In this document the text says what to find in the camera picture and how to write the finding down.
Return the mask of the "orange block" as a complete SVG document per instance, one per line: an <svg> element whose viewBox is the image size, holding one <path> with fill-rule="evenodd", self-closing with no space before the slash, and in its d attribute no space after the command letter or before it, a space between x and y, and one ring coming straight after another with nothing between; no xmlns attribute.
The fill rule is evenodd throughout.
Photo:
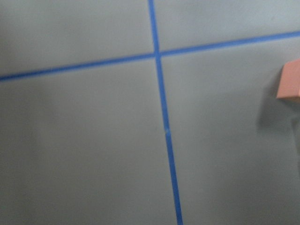
<svg viewBox="0 0 300 225"><path fill-rule="evenodd" d="M300 59L284 64L276 98L300 102Z"/></svg>

